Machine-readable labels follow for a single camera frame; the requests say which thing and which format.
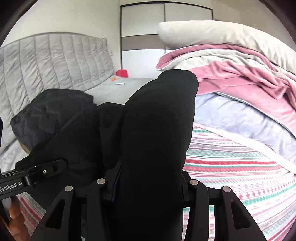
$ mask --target light blue blanket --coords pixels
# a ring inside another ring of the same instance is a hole
[[[194,121],[260,141],[296,164],[296,138],[247,104],[215,93],[196,96]]]

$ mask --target pink blanket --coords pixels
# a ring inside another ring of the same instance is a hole
[[[195,45],[162,56],[158,70],[185,69],[200,82],[198,95],[217,92],[246,102],[296,136],[296,76],[263,54],[236,45]]]

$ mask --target metal pin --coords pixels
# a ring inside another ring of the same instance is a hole
[[[98,184],[104,184],[106,182],[106,180],[104,178],[100,178],[97,180]]]
[[[223,187],[223,191],[224,191],[224,192],[230,192],[230,191],[231,191],[231,188],[228,187],[228,186],[224,186],[224,187]]]
[[[72,186],[66,186],[65,187],[65,191],[66,192],[70,192],[70,191],[72,191],[73,190],[73,187]]]
[[[198,184],[198,181],[195,180],[195,179],[191,179],[191,180],[190,180],[190,184],[191,184],[191,185],[197,185],[197,184]]]

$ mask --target black pants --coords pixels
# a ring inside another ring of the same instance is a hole
[[[182,168],[192,135],[196,76],[168,70],[125,105],[106,103],[72,120],[17,163],[22,169],[64,158],[66,175],[30,194],[45,209],[67,185],[90,184],[122,161],[112,233],[116,240],[181,240]]]

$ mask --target hand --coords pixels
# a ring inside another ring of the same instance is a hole
[[[29,241],[30,235],[28,229],[25,226],[25,218],[20,212],[20,201],[14,196],[11,197],[12,203],[9,208],[9,215],[11,221],[7,224],[4,222],[2,217],[0,217],[15,241]]]

